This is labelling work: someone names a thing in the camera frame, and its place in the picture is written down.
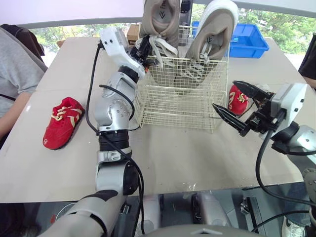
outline person's arm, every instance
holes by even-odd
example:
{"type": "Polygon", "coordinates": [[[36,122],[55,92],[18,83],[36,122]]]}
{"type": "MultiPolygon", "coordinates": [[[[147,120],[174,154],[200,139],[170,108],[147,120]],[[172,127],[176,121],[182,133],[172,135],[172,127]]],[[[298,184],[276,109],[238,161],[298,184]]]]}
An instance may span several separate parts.
{"type": "Polygon", "coordinates": [[[304,77],[304,76],[303,76],[303,78],[305,79],[305,81],[308,85],[310,85],[312,88],[316,89],[316,80],[308,78],[308,77],[304,77]]]}
{"type": "Polygon", "coordinates": [[[9,111],[0,118],[0,140],[12,129],[31,95],[28,92],[19,94],[9,111]]]}

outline white wire basket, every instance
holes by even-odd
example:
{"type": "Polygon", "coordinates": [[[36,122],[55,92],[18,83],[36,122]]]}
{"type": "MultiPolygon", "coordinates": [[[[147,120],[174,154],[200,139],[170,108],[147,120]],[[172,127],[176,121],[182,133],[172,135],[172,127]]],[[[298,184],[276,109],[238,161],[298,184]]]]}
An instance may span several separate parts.
{"type": "MultiPolygon", "coordinates": [[[[192,41],[192,27],[179,29],[179,56],[192,41]]],[[[198,64],[187,58],[162,57],[164,67],[151,66],[138,82],[134,100],[140,123],[204,129],[212,133],[221,121],[212,103],[226,106],[228,52],[221,61],[198,64]]]]}

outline red shoe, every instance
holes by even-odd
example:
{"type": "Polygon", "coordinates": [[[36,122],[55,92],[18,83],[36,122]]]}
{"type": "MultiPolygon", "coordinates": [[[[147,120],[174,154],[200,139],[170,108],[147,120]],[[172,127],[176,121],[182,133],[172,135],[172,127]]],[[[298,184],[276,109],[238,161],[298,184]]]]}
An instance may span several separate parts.
{"type": "Polygon", "coordinates": [[[77,100],[71,97],[63,99],[59,106],[53,108],[43,145],[51,150],[65,146],[83,115],[84,109],[77,100]]]}
{"type": "Polygon", "coordinates": [[[243,94],[237,86],[233,85],[229,91],[228,109],[235,115],[241,115],[248,106],[248,96],[243,94]]]}

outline black sleeve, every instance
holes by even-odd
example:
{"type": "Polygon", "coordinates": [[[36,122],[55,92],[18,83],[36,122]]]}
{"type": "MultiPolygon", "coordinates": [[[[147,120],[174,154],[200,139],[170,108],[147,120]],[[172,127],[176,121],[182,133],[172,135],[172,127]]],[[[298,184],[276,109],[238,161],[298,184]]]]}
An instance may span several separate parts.
{"type": "Polygon", "coordinates": [[[315,36],[310,44],[309,50],[307,51],[303,63],[299,69],[299,73],[311,79],[316,80],[316,40],[315,36]]]}

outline table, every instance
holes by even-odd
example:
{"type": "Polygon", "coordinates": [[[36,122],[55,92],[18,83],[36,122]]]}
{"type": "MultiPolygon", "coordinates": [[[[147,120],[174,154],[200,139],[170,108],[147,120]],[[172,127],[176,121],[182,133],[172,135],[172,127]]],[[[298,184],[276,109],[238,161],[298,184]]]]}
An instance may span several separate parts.
{"type": "MultiPolygon", "coordinates": [[[[273,39],[260,59],[230,58],[232,80],[266,83],[271,91],[282,84],[305,82],[273,39]]],[[[68,145],[58,151],[41,141],[52,107],[72,96],[85,107],[98,38],[67,39],[27,103],[0,152],[0,202],[78,200],[95,192],[98,139],[83,119],[68,145]]],[[[98,84],[117,67],[102,52],[91,98],[93,119],[98,84]]],[[[309,88],[296,121],[316,128],[316,96],[309,88]]],[[[255,160],[262,140],[249,132],[242,138],[221,123],[209,134],[201,130],[144,125],[130,132],[133,158],[145,178],[145,194],[257,186],[255,160]]],[[[267,148],[262,162],[267,185],[301,181],[299,170],[285,155],[267,148]]]]}

